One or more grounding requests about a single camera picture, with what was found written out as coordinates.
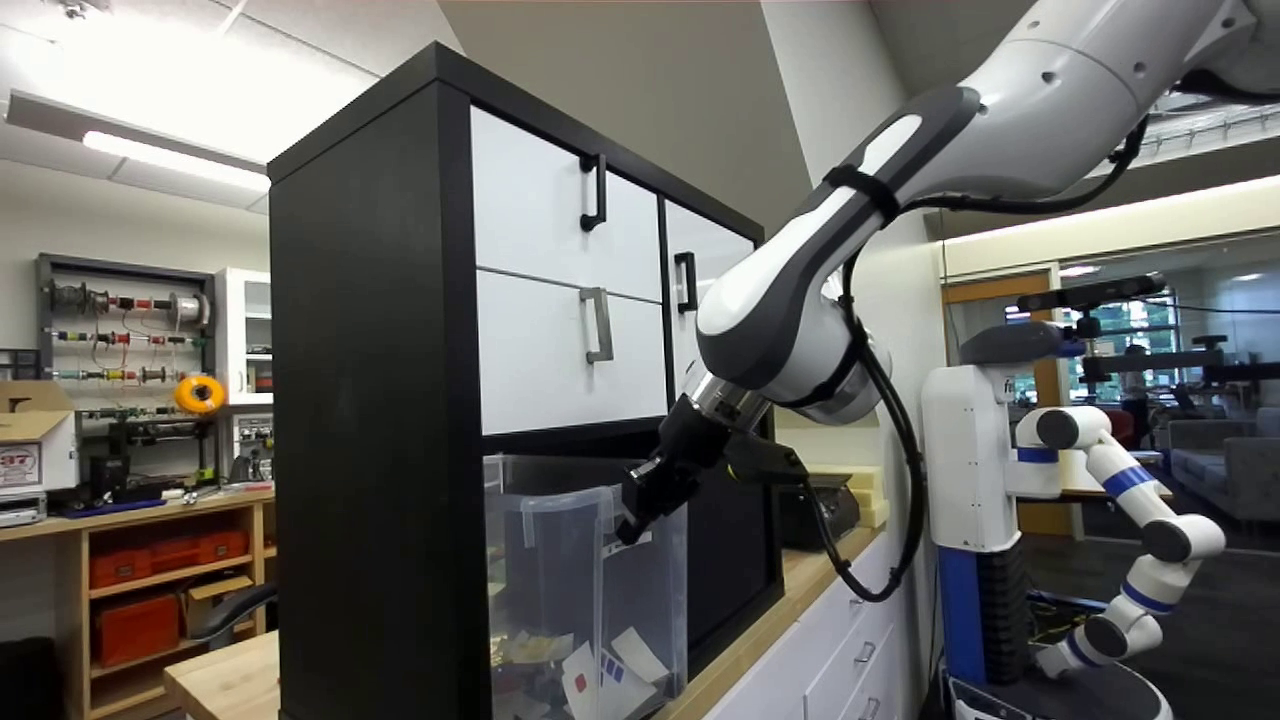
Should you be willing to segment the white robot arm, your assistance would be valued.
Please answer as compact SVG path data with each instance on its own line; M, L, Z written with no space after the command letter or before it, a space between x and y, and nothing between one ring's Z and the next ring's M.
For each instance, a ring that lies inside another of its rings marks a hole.
M1177 84L1270 95L1275 24L1280 0L1034 0L978 73L894 112L701 297L703 380L627 472L616 535L633 544L689 505L760 411L846 424L871 407L848 309L824 286L895 218L1063 208Z

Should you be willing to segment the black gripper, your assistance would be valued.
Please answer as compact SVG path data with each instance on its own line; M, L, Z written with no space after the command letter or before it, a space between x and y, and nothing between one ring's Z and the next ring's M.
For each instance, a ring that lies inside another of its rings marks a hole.
M806 459L760 436L756 411L698 407L675 401L662 424L657 452L619 484L619 515L611 535L637 544L662 515L689 505L709 472L724 472L735 484L806 484Z

